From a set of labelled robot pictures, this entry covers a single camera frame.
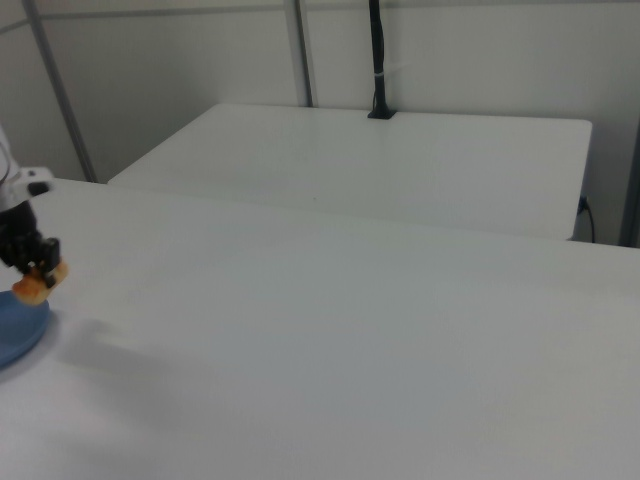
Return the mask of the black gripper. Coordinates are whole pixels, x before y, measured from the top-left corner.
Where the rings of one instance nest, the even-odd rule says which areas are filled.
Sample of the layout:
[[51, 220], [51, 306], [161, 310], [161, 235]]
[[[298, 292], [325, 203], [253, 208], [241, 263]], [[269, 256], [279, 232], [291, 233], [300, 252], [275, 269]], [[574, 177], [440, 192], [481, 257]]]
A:
[[22, 275], [36, 268], [47, 289], [53, 289], [63, 278], [60, 242], [41, 234], [29, 201], [1, 212], [0, 257], [8, 268]]

